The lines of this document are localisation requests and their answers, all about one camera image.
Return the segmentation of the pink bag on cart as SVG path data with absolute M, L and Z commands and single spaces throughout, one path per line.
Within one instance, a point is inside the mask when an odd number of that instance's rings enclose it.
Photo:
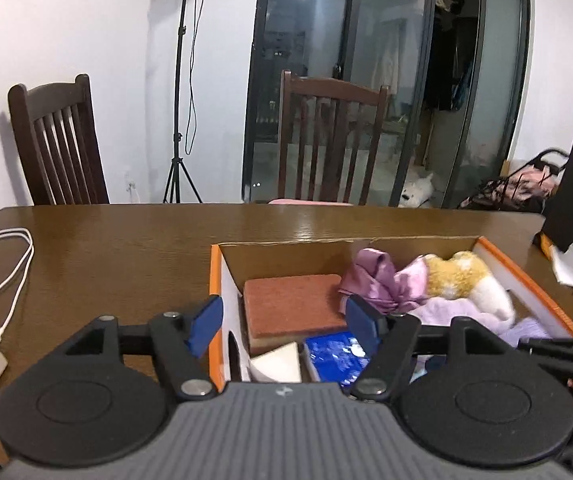
M 568 161 L 569 154 L 559 148 L 544 150 L 509 174 L 481 183 L 458 208 L 542 214 Z

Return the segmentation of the white wedge sponge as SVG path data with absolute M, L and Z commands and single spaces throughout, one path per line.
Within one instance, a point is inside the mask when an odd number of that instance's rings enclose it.
M 302 381 L 299 347 L 290 342 L 255 356 L 250 361 L 250 372 L 255 382 L 298 384 Z

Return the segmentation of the dark wooden chair left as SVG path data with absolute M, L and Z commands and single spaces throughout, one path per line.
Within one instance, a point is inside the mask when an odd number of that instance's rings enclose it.
M 44 205 L 107 204 L 90 78 L 52 82 L 8 92 L 11 126 L 32 202 Z

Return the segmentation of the yellow white plush toy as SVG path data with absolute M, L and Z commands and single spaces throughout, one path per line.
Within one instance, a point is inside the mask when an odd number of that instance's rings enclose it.
M 448 300 L 468 299 L 477 310 L 500 321 L 513 322 L 515 308 L 503 285 L 474 252 L 456 252 L 449 259 L 430 254 L 422 257 L 427 267 L 425 295 Z

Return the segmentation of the brown scouring sponge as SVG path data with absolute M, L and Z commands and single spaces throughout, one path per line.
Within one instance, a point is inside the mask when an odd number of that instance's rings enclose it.
M 243 289 L 248 346 L 252 354 L 344 330 L 341 276 L 311 274 L 256 278 Z

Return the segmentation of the sliding glass door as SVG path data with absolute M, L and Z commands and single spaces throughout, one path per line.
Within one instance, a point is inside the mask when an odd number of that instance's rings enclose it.
M 242 195 L 276 198 L 281 74 L 390 88 L 367 203 L 398 206 L 433 174 L 455 208 L 503 169 L 515 134 L 532 0 L 257 0 Z

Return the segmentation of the studio light on stand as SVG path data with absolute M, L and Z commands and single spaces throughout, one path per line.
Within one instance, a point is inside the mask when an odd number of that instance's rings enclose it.
M 175 53 L 174 107 L 172 108 L 172 158 L 164 188 L 164 204 L 181 203 L 181 181 L 186 180 L 193 196 L 203 203 L 186 165 L 198 134 L 198 111 L 194 91 L 196 44 L 205 0 L 181 0 Z

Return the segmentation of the purple satin bow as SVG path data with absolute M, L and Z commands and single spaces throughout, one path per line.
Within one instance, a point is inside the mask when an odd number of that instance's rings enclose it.
M 416 307 L 422 299 L 427 268 L 421 259 L 397 270 L 387 252 L 361 249 L 344 273 L 339 292 L 360 296 L 383 314 Z

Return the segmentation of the orange cardboard box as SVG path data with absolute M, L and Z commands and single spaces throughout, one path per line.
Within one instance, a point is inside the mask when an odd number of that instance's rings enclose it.
M 573 337 L 573 304 L 563 310 L 525 270 L 483 236 L 389 237 L 219 244 L 209 291 L 224 318 L 208 347 L 209 375 L 226 382 L 296 382 L 295 358 L 258 361 L 310 336 L 346 330 L 357 295 L 383 314 L 411 313 L 446 325 L 470 315 L 495 334 L 526 315 L 552 337 Z

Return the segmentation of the blue tissue pack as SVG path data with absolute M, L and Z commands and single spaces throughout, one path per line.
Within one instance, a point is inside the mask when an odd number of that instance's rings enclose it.
M 303 348 L 313 382 L 336 382 L 346 389 L 369 364 L 366 352 L 351 332 L 309 337 Z

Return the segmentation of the white plush dog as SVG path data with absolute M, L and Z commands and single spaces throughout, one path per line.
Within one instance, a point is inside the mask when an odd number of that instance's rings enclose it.
M 428 208 L 434 193 L 433 174 L 408 179 L 401 191 L 398 206 L 401 208 Z

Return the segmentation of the dark wooden chair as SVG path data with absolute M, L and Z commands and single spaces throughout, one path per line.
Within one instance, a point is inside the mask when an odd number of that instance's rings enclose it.
M 90 78 L 52 82 L 8 92 L 11 126 L 32 202 L 44 205 L 107 204 Z
M 277 200 L 365 206 L 390 88 L 333 78 L 280 80 Z

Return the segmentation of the dark wooden chair right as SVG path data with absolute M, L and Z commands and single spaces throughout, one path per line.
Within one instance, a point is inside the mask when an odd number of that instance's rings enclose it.
M 333 78 L 280 80 L 277 200 L 365 206 L 390 88 Z

